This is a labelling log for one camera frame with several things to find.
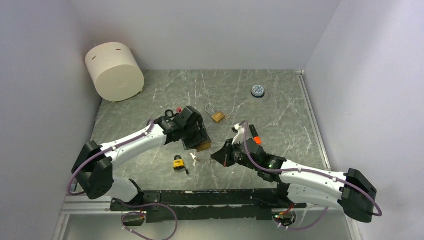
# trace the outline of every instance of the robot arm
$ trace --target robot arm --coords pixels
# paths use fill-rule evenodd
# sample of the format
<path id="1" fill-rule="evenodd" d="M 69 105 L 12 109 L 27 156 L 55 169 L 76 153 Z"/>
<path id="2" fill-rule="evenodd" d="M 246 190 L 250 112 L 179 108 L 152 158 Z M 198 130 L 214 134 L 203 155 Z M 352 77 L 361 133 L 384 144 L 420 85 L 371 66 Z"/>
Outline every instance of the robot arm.
<path id="1" fill-rule="evenodd" d="M 224 167 L 237 163 L 257 171 L 257 175 L 267 182 L 277 182 L 277 188 L 284 189 L 285 193 L 281 201 L 331 207 L 343 210 L 357 221 L 371 222 L 373 203 L 350 185 L 362 189 L 374 200 L 377 190 L 358 170 L 350 168 L 345 173 L 303 166 L 284 157 L 266 153 L 252 138 L 247 139 L 244 145 L 246 132 L 242 126 L 234 126 L 233 131 L 237 133 L 235 138 L 226 140 L 223 148 L 211 155 L 212 159 Z"/>
<path id="2" fill-rule="evenodd" d="M 93 200 L 111 196 L 126 203 L 142 200 L 143 192 L 139 186 L 131 179 L 116 176 L 114 169 L 150 149 L 180 140 L 185 150 L 196 149 L 200 152 L 211 147 L 202 115 L 192 106 L 187 106 L 179 114 L 165 114 L 146 128 L 122 139 L 101 145 L 94 141 L 86 143 L 72 173 L 92 156 L 103 153 L 90 161 L 75 177 L 88 198 Z"/>

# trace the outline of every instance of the black mount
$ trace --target black mount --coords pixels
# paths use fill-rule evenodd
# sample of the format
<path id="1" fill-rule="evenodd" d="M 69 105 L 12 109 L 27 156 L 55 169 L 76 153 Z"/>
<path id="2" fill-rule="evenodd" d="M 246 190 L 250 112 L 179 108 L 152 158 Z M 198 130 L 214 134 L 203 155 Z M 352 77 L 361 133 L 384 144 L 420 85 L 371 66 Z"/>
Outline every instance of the black mount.
<path id="1" fill-rule="evenodd" d="M 72 174 L 79 168 L 87 159 L 101 152 L 100 146 L 95 141 L 86 143 L 75 164 L 72 168 Z M 88 198 L 98 199 L 107 193 L 114 184 L 112 159 L 104 154 L 96 157 L 89 162 L 77 175 L 76 180 L 81 185 L 82 189 L 87 194 Z"/>
<path id="2" fill-rule="evenodd" d="M 368 181 L 368 179 L 358 170 L 349 168 L 345 173 L 346 181 L 364 190 L 372 199 L 376 199 L 377 189 Z M 343 207 L 344 213 L 357 221 L 371 223 L 373 219 L 373 203 L 363 194 L 348 185 L 344 185 L 341 200 L 338 201 Z"/>

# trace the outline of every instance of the cable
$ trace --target cable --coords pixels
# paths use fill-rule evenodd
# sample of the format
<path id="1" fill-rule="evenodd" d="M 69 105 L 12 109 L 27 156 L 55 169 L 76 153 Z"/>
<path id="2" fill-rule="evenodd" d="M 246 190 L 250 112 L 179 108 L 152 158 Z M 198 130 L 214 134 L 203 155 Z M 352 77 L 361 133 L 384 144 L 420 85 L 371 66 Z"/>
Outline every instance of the cable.
<path id="1" fill-rule="evenodd" d="M 139 140 L 139 139 L 142 139 L 142 138 L 144 138 L 145 136 L 147 136 L 151 131 L 152 131 L 152 129 L 153 129 L 153 127 L 154 127 L 154 125 L 155 125 L 155 123 L 154 123 L 154 121 L 153 120 L 150 120 L 149 121 L 149 123 L 150 123 L 150 125 L 148 126 L 148 129 L 145 131 L 145 132 L 143 132 L 142 134 L 140 134 L 140 135 L 138 135 L 138 136 L 135 136 L 135 137 L 133 137 L 133 138 L 131 138 L 131 139 L 128 139 L 128 140 L 126 140 L 126 141 L 123 141 L 123 142 L 121 142 L 121 143 L 118 143 L 118 144 L 116 144 L 115 146 L 111 146 L 111 147 L 109 147 L 109 148 L 107 148 L 107 149 L 105 149 L 105 150 L 103 150 L 103 151 L 101 151 L 101 152 L 99 152 L 99 153 L 97 153 L 97 154 L 95 154 L 95 155 L 93 155 L 93 156 L 91 156 L 91 157 L 89 157 L 85 162 L 83 162 L 76 170 L 75 170 L 75 172 L 73 172 L 73 174 L 72 174 L 72 177 L 70 178 L 70 180 L 69 180 L 69 183 L 68 183 L 68 185 L 67 185 L 67 188 L 66 188 L 66 191 L 67 191 L 67 194 L 68 195 L 70 195 L 70 196 L 79 196 L 79 195 L 83 195 L 83 194 L 85 194 L 85 192 L 84 191 L 82 191 L 82 192 L 72 192 L 71 191 L 71 185 L 72 185 L 72 182 L 74 181 L 74 179 L 75 179 L 75 177 L 77 176 L 77 174 L 87 165 L 87 164 L 89 164 L 91 161 L 93 161 L 94 159 L 96 159 L 97 157 L 99 157 L 99 156 L 101 156 L 101 155 L 103 155 L 103 154 L 106 154 L 106 153 L 108 153 L 108 152 L 110 152 L 110 151 L 112 151 L 114 148 L 115 149 L 118 149 L 118 148 L 120 148 L 120 147 L 122 147 L 122 146 L 124 146 L 124 145 L 127 145 L 127 144 L 130 144 L 130 143 L 132 143 L 132 142 L 134 142 L 134 141 L 137 141 L 137 140 Z M 150 203 L 150 204 L 144 204 L 144 205 L 138 205 L 138 206 L 132 206 L 132 205 L 128 205 L 128 204 L 126 204 L 125 202 L 123 202 L 122 200 L 120 200 L 120 199 L 118 199 L 120 202 L 121 202 L 121 204 L 122 205 L 124 205 L 124 206 L 126 206 L 126 207 L 128 207 L 128 208 L 145 208 L 145 207 L 150 207 L 150 206 L 160 206 L 160 207 L 164 207 L 164 208 L 166 208 L 166 209 L 168 209 L 171 213 L 172 213 L 172 215 L 174 216 L 174 218 L 175 218 L 175 229 L 174 229 L 174 231 L 172 232 L 172 234 L 169 236 L 169 237 L 167 237 L 167 238 L 165 238 L 164 240 L 169 240 L 170 238 L 172 238 L 174 235 L 175 235 L 175 233 L 177 232 L 177 228 L 178 228 L 178 218 L 177 218 L 177 214 L 175 213 L 175 211 L 174 210 L 172 210 L 172 208 L 170 208 L 169 206 L 167 206 L 167 205 L 165 205 L 165 204 L 161 204 L 161 203 Z M 143 239 L 145 239 L 145 240 L 153 240 L 153 239 L 150 239 L 150 238 L 148 238 L 148 237 L 145 237 L 145 236 L 143 236 L 143 235 L 141 235 L 140 233 L 138 233 L 138 232 L 136 232 L 136 231 L 133 231 L 132 229 L 130 229 L 129 227 L 127 227 L 127 226 L 125 226 L 124 225 L 124 219 L 125 219 L 125 217 L 127 217 L 127 216 L 129 216 L 129 215 L 139 215 L 139 216 L 143 216 L 143 214 L 142 213 L 140 213 L 140 212 L 136 212 L 136 211 L 132 211 L 132 212 L 129 212 L 129 213 L 127 213 L 127 214 L 125 214 L 123 217 L 122 217 L 122 219 L 121 219 L 121 223 L 122 223 L 122 229 L 125 229 L 125 230 L 127 230 L 127 231 L 129 231 L 130 233 L 133 233 L 133 234 L 135 234 L 135 235 L 137 235 L 137 236 L 139 236 L 140 238 L 143 238 Z"/>
<path id="2" fill-rule="evenodd" d="M 306 213 L 308 212 L 308 209 L 305 209 L 305 210 L 303 211 L 302 219 L 300 220 L 300 222 L 299 222 L 299 221 L 297 221 L 298 213 L 297 213 L 296 211 L 294 211 L 294 212 L 296 213 L 296 222 L 294 222 L 294 223 L 293 223 L 293 225 L 295 225 L 295 224 L 297 224 L 298 226 L 302 225 L 302 223 L 303 223 L 303 222 L 304 222 L 304 220 L 305 220 L 305 216 L 306 216 Z"/>
<path id="3" fill-rule="evenodd" d="M 126 207 L 128 207 L 128 208 L 134 208 L 134 209 L 136 209 L 136 208 L 146 208 L 146 207 L 151 207 L 151 206 L 160 206 L 160 207 L 164 207 L 164 208 L 168 209 L 168 210 L 172 213 L 172 215 L 173 215 L 173 217 L 174 217 L 174 219 L 175 219 L 175 228 L 174 228 L 173 232 L 171 233 L 171 235 L 170 235 L 169 237 L 165 238 L 164 240 L 169 240 L 169 239 L 171 239 L 171 238 L 175 235 L 175 233 L 177 232 L 177 228 L 178 228 L 178 218 L 177 218 L 177 214 L 176 214 L 176 213 L 175 213 L 175 211 L 174 211 L 172 208 L 170 208 L 169 206 L 167 206 L 167 205 L 165 205 L 165 204 L 162 204 L 162 203 L 149 203 L 149 204 L 144 204 L 144 205 L 137 205 L 137 206 L 134 206 L 134 205 L 126 204 L 125 202 L 123 202 L 123 201 L 122 201 L 122 200 L 120 200 L 120 199 L 118 199 L 118 200 L 120 201 L 120 203 L 121 203 L 122 205 L 124 205 L 124 206 L 126 206 Z M 143 213 L 141 213 L 141 212 L 137 212 L 137 211 L 131 211 L 131 212 L 128 212 L 127 214 L 125 214 L 125 215 L 121 218 L 122 229 L 123 229 L 123 230 L 125 229 L 125 230 L 127 230 L 128 232 L 130 232 L 130 233 L 132 233 L 132 234 L 135 234 L 135 235 L 139 236 L 139 237 L 140 237 L 140 238 L 142 238 L 142 239 L 145 239 L 145 240 L 153 240 L 153 239 L 148 238 L 148 237 L 146 237 L 146 236 L 143 236 L 143 235 L 141 235 L 140 233 L 138 233 L 138 232 L 136 232 L 136 231 L 132 230 L 131 228 L 129 228 L 129 227 L 127 227 L 127 226 L 125 226 L 125 224 L 124 224 L 124 219 L 125 219 L 127 216 L 129 216 L 129 215 L 139 215 L 139 216 L 143 216 L 143 217 L 144 217 L 144 214 L 143 214 Z"/>
<path id="4" fill-rule="evenodd" d="M 279 214 L 280 214 L 280 215 L 284 215 L 284 214 L 289 213 L 289 212 L 290 212 L 290 210 L 292 210 L 293 206 L 294 206 L 294 204 L 293 204 L 293 203 L 292 203 L 292 204 L 290 204 L 290 206 L 288 207 L 287 211 L 282 211 L 282 212 L 280 212 Z"/>
<path id="5" fill-rule="evenodd" d="M 321 215 L 310 225 L 308 226 L 303 226 L 303 227 L 288 227 L 286 226 L 285 229 L 286 230 L 290 230 L 290 231 L 302 231 L 302 230 L 306 230 L 306 229 L 310 229 L 313 226 L 317 225 L 317 223 L 319 223 L 321 221 L 321 219 L 323 219 L 323 217 L 326 215 L 327 211 L 329 210 L 329 207 L 326 207 L 324 209 L 324 211 L 322 211 Z"/>
<path id="6" fill-rule="evenodd" d="M 242 125 L 242 124 L 246 124 L 247 127 L 249 126 L 249 122 L 247 120 L 242 121 L 240 123 L 240 125 Z M 259 166 L 253 160 L 253 158 L 251 156 L 251 153 L 249 152 L 249 149 L 248 149 L 248 131 L 246 131 L 246 130 L 244 131 L 244 135 L 243 135 L 243 143 L 244 143 L 244 149 L 246 150 L 247 157 L 249 158 L 249 160 L 251 161 L 251 163 L 255 167 L 257 167 L 259 170 L 262 170 L 262 171 L 268 172 L 268 173 L 283 173 L 283 172 L 298 172 L 299 171 L 299 169 L 297 169 L 297 168 L 288 168 L 288 169 L 266 169 L 266 168 L 263 168 L 263 167 Z M 383 215 L 383 211 L 380 208 L 380 206 L 376 203 L 376 201 L 368 193 L 366 193 L 364 190 L 362 190 L 358 186 L 356 186 L 356 185 L 354 185 L 354 184 L 352 184 L 352 183 L 350 183 L 348 181 L 342 180 L 342 179 L 340 179 L 338 177 L 333 177 L 331 175 L 322 173 L 320 171 L 316 171 L 316 170 L 312 170 L 312 169 L 302 169 L 302 172 L 312 173 L 312 174 L 318 174 L 320 176 L 329 178 L 331 180 L 335 179 L 336 181 L 339 181 L 342 184 L 348 185 L 349 187 L 355 189 L 356 191 L 358 191 L 362 195 L 364 195 L 374 205 L 374 207 L 377 209 L 378 213 L 373 212 L 372 213 L 373 216 L 381 217 Z"/>

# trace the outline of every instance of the black bracket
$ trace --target black bracket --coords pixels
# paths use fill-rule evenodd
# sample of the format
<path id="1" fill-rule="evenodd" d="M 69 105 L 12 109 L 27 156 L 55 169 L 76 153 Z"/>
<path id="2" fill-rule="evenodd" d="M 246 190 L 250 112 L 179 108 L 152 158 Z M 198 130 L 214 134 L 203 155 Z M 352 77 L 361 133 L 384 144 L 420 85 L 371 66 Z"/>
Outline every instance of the black bracket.
<path id="1" fill-rule="evenodd" d="M 192 106 L 186 106 L 181 113 L 173 114 L 166 110 L 165 116 L 154 121 L 166 135 L 165 145 L 182 141 L 185 150 L 196 149 L 198 152 L 211 147 L 211 138 L 206 131 L 202 115 Z"/>
<path id="2" fill-rule="evenodd" d="M 157 204 L 161 203 L 161 192 L 160 191 L 147 191 L 141 193 L 143 198 L 137 202 L 131 201 L 128 202 L 131 206 L 140 206 L 140 205 L 146 205 L 146 204 Z M 112 201 L 110 203 L 110 210 L 113 212 L 127 212 L 127 211 L 139 211 L 139 208 L 131 208 L 124 206 L 120 200 L 117 198 L 112 198 Z M 148 206 L 146 208 L 143 208 L 143 211 L 158 211 L 159 206 Z"/>
<path id="3" fill-rule="evenodd" d="M 360 171 L 349 168 L 349 171 L 345 175 L 347 182 L 364 190 L 372 199 L 376 199 L 377 189 Z M 341 190 L 343 194 L 338 203 L 343 207 L 344 213 L 354 220 L 370 223 L 373 218 L 373 203 L 362 195 L 362 193 L 346 184 Z"/>
<path id="4" fill-rule="evenodd" d="M 95 141 L 86 143 L 71 170 L 74 173 L 87 159 L 101 152 Z M 76 180 L 91 200 L 107 193 L 114 184 L 112 159 L 104 154 L 88 163 L 77 175 Z"/>

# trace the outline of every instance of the white bolt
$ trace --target white bolt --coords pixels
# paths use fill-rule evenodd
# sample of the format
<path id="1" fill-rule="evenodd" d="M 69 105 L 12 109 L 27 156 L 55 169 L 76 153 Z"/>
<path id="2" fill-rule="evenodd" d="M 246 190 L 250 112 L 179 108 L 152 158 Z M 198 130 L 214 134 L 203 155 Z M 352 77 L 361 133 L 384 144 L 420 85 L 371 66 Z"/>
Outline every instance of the white bolt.
<path id="1" fill-rule="evenodd" d="M 194 161 L 197 161 L 197 160 L 198 160 L 198 157 L 197 157 L 197 156 L 195 156 L 192 152 L 190 152 L 190 155 L 191 155 L 191 158 L 192 158 Z"/>

